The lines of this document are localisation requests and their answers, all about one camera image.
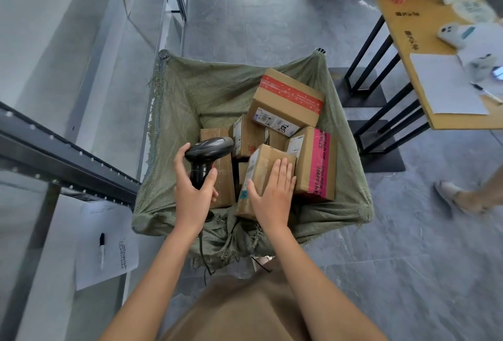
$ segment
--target paper sheet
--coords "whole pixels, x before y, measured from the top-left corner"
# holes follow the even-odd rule
[[[77,290],[138,267],[138,239],[131,229],[128,207],[107,201],[86,202],[80,210],[75,260]],[[105,257],[100,269],[100,235],[105,234]]]
[[[411,53],[411,61],[433,113],[489,114],[456,55]]]

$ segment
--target shipping label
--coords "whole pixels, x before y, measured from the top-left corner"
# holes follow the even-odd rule
[[[302,150],[302,143],[304,142],[304,134],[298,137],[293,137],[290,139],[288,144],[288,154],[295,154],[297,160],[300,157],[300,151]]]
[[[241,194],[239,195],[239,199],[247,199],[248,198],[248,179],[251,179],[253,176],[253,170],[255,169],[256,159],[259,157],[260,151],[255,150],[255,153],[250,156],[248,160],[248,169],[246,177],[244,177],[243,187],[241,189]]]
[[[274,129],[287,137],[291,137],[299,130],[297,125],[293,125],[291,122],[269,113],[262,108],[258,108],[256,110],[254,121],[259,122],[268,128]]]
[[[241,151],[241,127],[242,127],[241,116],[239,120],[234,123],[232,128],[232,139],[234,140],[234,155],[237,155]]]

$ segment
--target right hand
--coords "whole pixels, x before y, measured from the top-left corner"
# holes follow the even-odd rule
[[[262,229],[269,236],[276,230],[287,227],[293,189],[297,177],[292,176],[293,165],[288,160],[276,160],[271,176],[262,197],[255,189],[255,184],[248,180],[248,195]]]

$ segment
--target packing bag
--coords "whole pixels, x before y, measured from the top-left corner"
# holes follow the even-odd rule
[[[173,230],[173,159],[178,149],[186,142],[198,142],[201,128],[228,128],[247,113],[266,71],[264,67],[203,62],[169,52],[166,57],[153,80],[148,169],[133,217],[133,230],[145,235],[167,236]],[[293,235],[304,244],[327,231],[370,222],[374,216],[372,199],[325,55],[315,51],[275,69],[325,95],[318,128],[338,140],[335,200],[307,205],[294,201],[288,223]],[[239,257],[274,255],[260,225],[234,215],[236,205],[211,211],[215,217],[203,229],[203,253],[211,269],[223,268]],[[195,266],[201,265],[198,239],[189,257]]]

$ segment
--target cardboard box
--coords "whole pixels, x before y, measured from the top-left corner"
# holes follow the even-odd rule
[[[278,150],[284,150],[288,137],[272,129],[265,128],[264,144]]]
[[[236,216],[252,219],[256,221],[255,212],[248,199],[248,179],[251,179],[257,193],[261,196],[269,181],[271,170],[277,159],[287,158],[288,163],[295,165],[295,155],[287,154],[281,150],[274,149],[268,145],[261,145],[248,161],[248,169],[244,177],[243,187],[237,201]]]
[[[225,128],[219,129],[201,129],[199,133],[201,141],[208,140],[213,137],[229,137],[229,130]],[[216,202],[212,202],[211,209],[220,209],[223,207],[232,206],[236,203],[236,192],[234,190],[234,178],[232,176],[232,160],[230,154],[219,158],[215,161],[214,166],[218,170],[215,189],[218,193]]]
[[[336,192],[336,137],[307,127],[288,140],[285,150],[297,157],[294,193],[314,201],[332,201]]]
[[[248,170],[248,162],[239,162],[238,163],[238,169],[239,169],[239,184],[238,184],[238,191],[241,191],[241,188],[243,187],[244,183],[244,178],[247,175],[247,170]]]
[[[236,159],[248,158],[264,143],[264,127],[251,121],[247,115],[242,115],[229,128],[229,136],[234,140],[232,155]]]
[[[253,96],[248,117],[291,137],[299,129],[316,126],[323,102],[321,92],[269,68]]]

